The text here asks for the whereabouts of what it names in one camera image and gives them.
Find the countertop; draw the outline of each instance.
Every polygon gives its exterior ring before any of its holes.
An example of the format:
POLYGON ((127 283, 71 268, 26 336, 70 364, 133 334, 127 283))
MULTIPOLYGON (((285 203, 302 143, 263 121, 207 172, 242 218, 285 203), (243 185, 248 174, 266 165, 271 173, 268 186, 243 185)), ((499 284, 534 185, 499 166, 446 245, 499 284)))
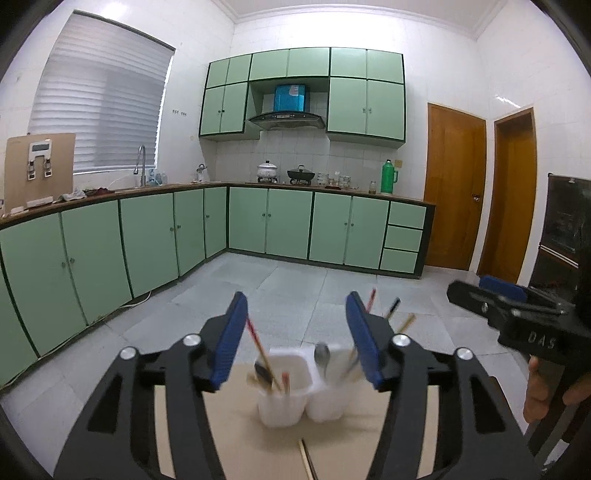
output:
POLYGON ((248 182, 232 182, 232 181, 210 181, 207 183, 171 183, 168 185, 163 185, 161 187, 141 187, 141 188, 134 188, 134 189, 125 189, 125 190, 115 190, 113 192, 100 195, 100 196, 93 196, 88 197, 82 200, 72 200, 70 202, 60 202, 60 203, 52 203, 50 205, 44 205, 41 207, 33 208, 30 210, 26 210, 22 213, 17 213, 14 215, 8 215, 6 217, 0 218, 0 228, 6 228, 11 225, 15 225, 17 223, 24 222, 26 220, 31 220, 33 218, 37 218, 44 215, 50 215, 52 213, 63 212, 65 210, 70 210, 77 207, 82 207, 86 205, 92 205, 94 203, 102 203, 108 202, 110 200, 119 200, 124 198, 132 198, 132 197, 141 197, 145 195, 153 195, 159 193, 172 193, 172 192, 182 192, 183 190, 193 190, 193 189, 206 189, 206 188, 215 188, 215 187, 253 187, 253 188, 262 188, 262 189, 280 189, 280 190, 306 190, 310 192, 323 192, 323 193, 333 193, 333 194, 340 194, 340 195, 354 195, 359 197, 367 197, 367 198, 375 198, 380 200, 399 200, 404 203, 412 203, 414 205, 434 205, 430 202, 424 202, 422 200, 417 199, 409 199, 405 197, 400 197, 393 194, 385 194, 385 193, 376 193, 370 194, 368 192, 363 192, 361 190, 333 190, 333 189, 326 189, 320 186, 303 186, 303 185, 284 185, 279 183, 248 183, 248 182))

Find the white pot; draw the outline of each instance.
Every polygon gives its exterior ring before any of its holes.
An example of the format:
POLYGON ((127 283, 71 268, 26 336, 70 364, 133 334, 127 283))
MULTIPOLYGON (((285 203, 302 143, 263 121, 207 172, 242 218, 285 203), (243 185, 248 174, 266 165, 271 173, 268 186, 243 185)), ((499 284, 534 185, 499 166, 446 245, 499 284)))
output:
POLYGON ((270 163, 268 160, 259 165, 256 169, 256 174, 263 179, 276 179, 277 178, 277 166, 270 163))

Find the metal screw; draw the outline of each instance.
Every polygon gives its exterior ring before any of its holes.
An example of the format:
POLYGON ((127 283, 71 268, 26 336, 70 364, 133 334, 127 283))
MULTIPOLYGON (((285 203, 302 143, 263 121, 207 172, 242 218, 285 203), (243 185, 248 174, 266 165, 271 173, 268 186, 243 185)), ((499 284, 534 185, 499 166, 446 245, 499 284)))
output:
POLYGON ((201 343, 201 337, 196 333, 191 333, 190 335, 187 335, 185 338, 183 338, 183 343, 186 346, 199 345, 201 343))
POLYGON ((457 349, 456 355, 462 360, 472 360, 474 358, 472 350, 466 347, 457 349))
POLYGON ((397 346, 408 346, 410 345, 410 338, 406 335, 394 335, 392 343, 397 346))
POLYGON ((131 360, 133 357, 135 357, 135 354, 138 353, 138 351, 133 348, 132 346, 126 347, 123 350, 120 351, 119 356, 123 359, 123 360, 131 360))

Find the cabinet door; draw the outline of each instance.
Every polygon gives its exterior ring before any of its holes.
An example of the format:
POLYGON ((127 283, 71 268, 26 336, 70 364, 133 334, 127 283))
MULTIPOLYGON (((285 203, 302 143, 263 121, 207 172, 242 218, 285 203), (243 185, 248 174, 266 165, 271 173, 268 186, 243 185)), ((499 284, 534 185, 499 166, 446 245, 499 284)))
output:
POLYGON ((329 48, 292 48, 290 50, 288 77, 328 77, 329 48))
POLYGON ((206 88, 219 87, 226 84, 226 75, 228 74, 228 64, 230 59, 213 61, 209 64, 209 74, 207 75, 206 88))
POLYGON ((287 75, 289 50, 271 50, 252 54, 251 80, 282 78, 287 75))
POLYGON ((368 81, 368 135, 404 139, 404 85, 368 81))
POLYGON ((88 323, 131 300, 119 230, 117 202, 61 213, 76 293, 88 323))
POLYGON ((226 85, 223 96, 221 133, 242 132, 246 110, 246 90, 248 83, 226 85))
POLYGON ((353 197, 345 264, 379 267, 388 216, 388 201, 353 197))
POLYGON ((121 223, 134 298, 178 278, 172 193, 121 200, 121 223))
POLYGON ((351 197, 316 193, 310 238, 310 260, 343 264, 351 197))
POLYGON ((37 360, 14 311, 0 265, 0 385, 37 360))
POLYGON ((224 87, 205 90, 201 112, 201 135, 220 133, 224 87))
POLYGON ((230 248, 265 252, 267 189, 230 188, 230 248))
POLYGON ((312 192, 269 190, 267 253, 306 258, 311 210, 312 192))
POLYGON ((330 76, 367 78, 367 50, 364 48, 332 48, 330 76))
POLYGON ((205 256, 226 248, 226 187, 204 190, 205 256))
POLYGON ((0 231, 0 245, 18 311, 39 353, 84 330, 59 214, 0 231))
POLYGON ((404 83, 402 55, 391 51, 368 50, 368 79, 404 83))
POLYGON ((185 275, 205 260, 203 190, 174 192, 178 273, 185 275))
POLYGON ((226 85, 230 83, 247 82, 248 75, 251 72, 252 55, 240 55, 239 57, 232 57, 230 59, 230 66, 228 67, 228 76, 226 77, 226 85))
POLYGON ((326 129, 365 135, 367 81, 330 79, 329 118, 326 129))

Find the ceiling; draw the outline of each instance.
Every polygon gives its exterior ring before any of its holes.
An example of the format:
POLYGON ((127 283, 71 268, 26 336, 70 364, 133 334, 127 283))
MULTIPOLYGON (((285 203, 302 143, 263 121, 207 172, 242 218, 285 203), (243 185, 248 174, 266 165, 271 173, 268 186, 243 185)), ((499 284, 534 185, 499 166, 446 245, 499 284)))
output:
POLYGON ((322 5, 347 8, 389 8, 403 14, 426 17, 467 33, 483 29, 505 4, 506 0, 217 0, 237 21, 277 14, 277 9, 292 10, 322 5))

